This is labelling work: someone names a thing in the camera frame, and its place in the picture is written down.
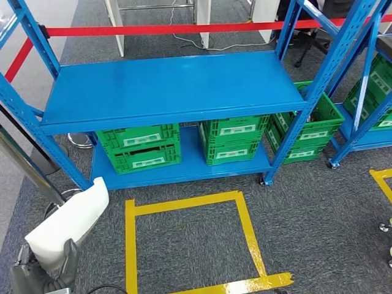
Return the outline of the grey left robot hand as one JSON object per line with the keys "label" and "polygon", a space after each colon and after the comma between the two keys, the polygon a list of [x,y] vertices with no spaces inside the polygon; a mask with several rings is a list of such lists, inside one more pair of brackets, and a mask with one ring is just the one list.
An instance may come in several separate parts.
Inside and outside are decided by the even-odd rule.
{"label": "grey left robot hand", "polygon": [[50,276],[32,253],[29,245],[21,246],[15,263],[10,267],[10,280],[14,293],[72,293],[78,270],[79,251],[73,240],[63,245],[64,260],[60,275]]}

